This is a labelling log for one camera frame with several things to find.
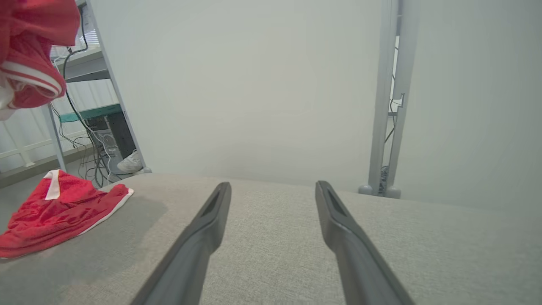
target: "gray fabric surface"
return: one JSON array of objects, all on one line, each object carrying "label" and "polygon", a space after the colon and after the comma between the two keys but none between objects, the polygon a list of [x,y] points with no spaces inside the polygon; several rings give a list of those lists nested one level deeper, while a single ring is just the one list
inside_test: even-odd
[{"label": "gray fabric surface", "polygon": [[[145,174],[122,181],[134,196],[88,233],[0,261],[0,304],[129,304],[225,180],[232,202],[201,304],[344,303],[314,188]],[[418,304],[542,303],[537,215],[339,196]]]}]

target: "hanging red cloth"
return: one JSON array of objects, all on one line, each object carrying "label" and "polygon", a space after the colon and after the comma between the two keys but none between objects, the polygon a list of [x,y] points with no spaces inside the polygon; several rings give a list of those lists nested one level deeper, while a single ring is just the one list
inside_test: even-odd
[{"label": "hanging red cloth", "polygon": [[52,170],[11,216],[0,235],[0,258],[41,251],[88,232],[108,219],[133,194],[123,184],[108,193],[92,182]]},{"label": "hanging red cloth", "polygon": [[74,0],[0,0],[0,120],[64,95],[49,54],[74,45],[79,18]]}]

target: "wire bundle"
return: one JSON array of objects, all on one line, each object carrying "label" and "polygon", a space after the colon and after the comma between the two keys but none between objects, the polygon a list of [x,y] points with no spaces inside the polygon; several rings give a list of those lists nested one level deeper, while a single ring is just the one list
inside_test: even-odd
[{"label": "wire bundle", "polygon": [[[69,58],[71,56],[73,56],[74,54],[77,54],[77,53],[84,52],[84,51],[88,50],[88,43],[87,43],[87,39],[85,37],[85,25],[84,25],[84,22],[83,22],[82,8],[79,9],[79,13],[81,15],[81,32],[82,32],[83,41],[85,42],[85,47],[83,49],[79,49],[79,50],[76,50],[74,52],[72,52],[71,48],[68,48],[69,54],[64,58],[64,64],[62,66],[62,77],[64,79],[66,79],[66,65],[67,65],[67,62],[68,62]],[[55,67],[57,66],[56,65],[57,61],[59,59],[61,59],[62,57],[63,56],[59,56],[58,58],[56,58],[54,60],[53,63],[55,65]],[[83,178],[85,180],[88,180],[88,178],[92,178],[91,181],[95,181],[96,185],[98,187],[100,187],[100,188],[104,186],[104,179],[107,181],[107,184],[112,183],[113,181],[110,180],[111,168],[109,166],[109,163],[111,161],[111,156],[109,155],[109,153],[107,152],[107,149],[105,148],[106,147],[105,143],[99,138],[99,136],[96,134],[96,132],[94,130],[90,129],[90,127],[85,123],[85,121],[81,117],[81,114],[75,108],[75,105],[74,105],[71,97],[68,94],[68,88],[67,87],[66,87],[66,97],[68,99],[68,102],[69,102],[72,110],[77,115],[78,120],[85,127],[85,129],[87,131],[87,136],[78,137],[78,138],[76,138],[74,140],[68,138],[64,134],[64,130],[63,130],[63,127],[62,127],[62,122],[60,121],[60,114],[54,108],[54,106],[51,104],[51,107],[52,107],[54,113],[56,114],[56,116],[59,119],[59,123],[60,123],[59,134],[60,134],[60,136],[63,137],[64,139],[68,140],[72,144],[72,146],[74,148],[77,148],[77,150],[79,150],[80,147],[85,147],[84,144],[82,144],[80,142],[77,142],[77,140],[80,139],[80,138],[88,138],[90,140],[90,142],[92,144],[92,148],[93,148],[93,153],[92,153],[92,155],[94,157],[93,160],[89,160],[90,155],[87,157],[86,150],[85,150],[85,154],[83,155],[83,158],[81,159],[81,163],[79,164],[79,168],[78,168],[79,177],[81,177],[81,178]],[[105,154],[108,157],[107,164],[105,163],[103,158],[100,157],[102,151],[105,152]],[[88,168],[87,165],[88,165],[88,163],[91,163],[91,162],[94,164],[94,167]],[[83,168],[83,166],[85,168],[85,174],[84,175],[81,174],[81,169]],[[106,170],[107,175],[102,172],[102,169]],[[92,170],[94,170],[94,175],[89,175],[89,171],[92,171]],[[119,180],[121,180],[121,178],[118,175],[115,175],[115,174],[113,174],[113,175],[116,176]]]}]

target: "shoe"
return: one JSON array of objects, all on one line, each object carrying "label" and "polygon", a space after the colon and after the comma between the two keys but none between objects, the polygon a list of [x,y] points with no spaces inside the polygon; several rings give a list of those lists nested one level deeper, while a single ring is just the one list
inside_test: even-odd
[{"label": "shoe", "polygon": [[135,173],[143,169],[143,165],[141,163],[141,159],[139,157],[139,152],[137,151],[137,149],[134,150],[134,152],[131,153],[130,156],[127,156],[126,158],[124,158],[124,160],[120,161],[119,164],[117,164],[117,168],[127,174]]}]

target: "floor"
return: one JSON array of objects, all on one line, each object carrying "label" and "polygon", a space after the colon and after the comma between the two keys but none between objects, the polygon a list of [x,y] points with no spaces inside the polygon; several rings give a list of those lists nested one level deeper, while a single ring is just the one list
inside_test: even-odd
[{"label": "floor", "polygon": [[[72,174],[74,176],[79,177],[82,175],[85,177],[85,171],[84,165],[82,168],[80,168],[81,160],[69,163],[66,165],[66,170],[69,174]],[[36,188],[39,181],[45,176],[46,173],[36,175],[32,178],[26,179],[24,181],[21,181],[19,183],[16,183],[14,185],[5,187],[0,189],[0,234],[4,232],[6,229],[9,219],[11,218],[11,215],[13,212],[17,211],[17,209],[21,206],[21,204],[28,198],[30,193]],[[117,178],[114,175],[111,175],[109,179],[112,182],[119,181],[120,179]],[[99,188],[96,185],[96,182],[93,181],[94,187]]]}]

